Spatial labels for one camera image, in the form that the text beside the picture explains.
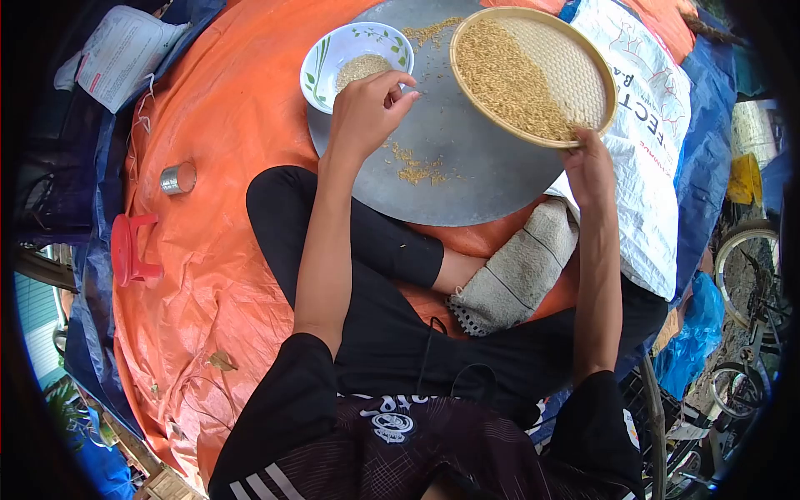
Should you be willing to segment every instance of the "right hand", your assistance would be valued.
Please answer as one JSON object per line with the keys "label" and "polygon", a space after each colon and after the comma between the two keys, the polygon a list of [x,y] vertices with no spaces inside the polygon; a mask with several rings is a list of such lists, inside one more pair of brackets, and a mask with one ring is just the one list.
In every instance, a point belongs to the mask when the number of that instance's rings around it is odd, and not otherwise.
{"label": "right hand", "polygon": [[326,155],[352,160],[360,168],[420,97],[416,91],[404,94],[401,83],[415,86],[417,81],[408,73],[389,70],[353,80],[339,92]]}
{"label": "right hand", "polygon": [[614,163],[600,136],[594,130],[576,129],[583,146],[561,153],[566,178],[578,207],[616,211]]}

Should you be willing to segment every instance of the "black pants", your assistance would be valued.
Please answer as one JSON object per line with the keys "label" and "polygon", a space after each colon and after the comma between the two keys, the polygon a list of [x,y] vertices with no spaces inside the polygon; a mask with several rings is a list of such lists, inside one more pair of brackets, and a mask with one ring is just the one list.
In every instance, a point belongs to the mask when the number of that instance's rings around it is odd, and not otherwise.
{"label": "black pants", "polygon": [[[317,176],[297,166],[261,172],[247,212],[266,262],[294,308]],[[484,338],[455,340],[424,323],[391,280],[430,288],[443,247],[353,200],[353,293],[335,365],[344,394],[455,395],[484,402],[521,428],[536,402],[570,382],[575,309]],[[623,277],[626,354],[664,323],[667,303]]]}

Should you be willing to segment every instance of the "black shirt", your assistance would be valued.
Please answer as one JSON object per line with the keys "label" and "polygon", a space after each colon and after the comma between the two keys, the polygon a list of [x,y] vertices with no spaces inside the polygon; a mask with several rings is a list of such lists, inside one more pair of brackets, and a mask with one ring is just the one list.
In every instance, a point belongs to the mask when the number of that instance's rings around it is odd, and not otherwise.
{"label": "black shirt", "polygon": [[217,460],[213,500],[420,498],[447,474],[469,498],[644,498],[630,415],[609,371],[558,414],[550,452],[459,398],[336,392],[327,346],[295,334],[250,397]]}

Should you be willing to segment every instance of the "white bag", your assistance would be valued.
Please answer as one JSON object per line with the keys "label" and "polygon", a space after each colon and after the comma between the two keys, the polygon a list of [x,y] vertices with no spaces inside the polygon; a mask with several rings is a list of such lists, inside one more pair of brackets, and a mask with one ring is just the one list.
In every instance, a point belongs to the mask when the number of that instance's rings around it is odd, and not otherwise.
{"label": "white bag", "polygon": [[[673,180],[691,115],[690,80],[663,42],[611,0],[581,0],[571,25],[592,41],[617,83],[603,136],[617,178],[622,273],[665,300],[675,293],[678,201]],[[579,217],[562,174],[546,191]]]}
{"label": "white bag", "polygon": [[166,24],[133,7],[115,6],[83,46],[76,80],[116,113],[190,27],[189,23]]}

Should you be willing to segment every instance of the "plastic bag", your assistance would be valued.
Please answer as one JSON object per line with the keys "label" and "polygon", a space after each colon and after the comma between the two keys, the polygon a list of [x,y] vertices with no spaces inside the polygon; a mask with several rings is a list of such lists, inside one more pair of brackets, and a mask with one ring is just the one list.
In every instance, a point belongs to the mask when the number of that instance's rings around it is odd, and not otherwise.
{"label": "plastic bag", "polygon": [[725,304],[714,281],[706,273],[698,273],[692,282],[691,303],[681,333],[658,353],[653,369],[658,384],[667,392],[683,399],[686,386],[695,380],[706,365],[706,358],[722,341],[722,319]]}
{"label": "plastic bag", "polygon": [[133,7],[115,6],[83,46],[75,79],[116,113],[189,28],[190,23],[175,26]]}

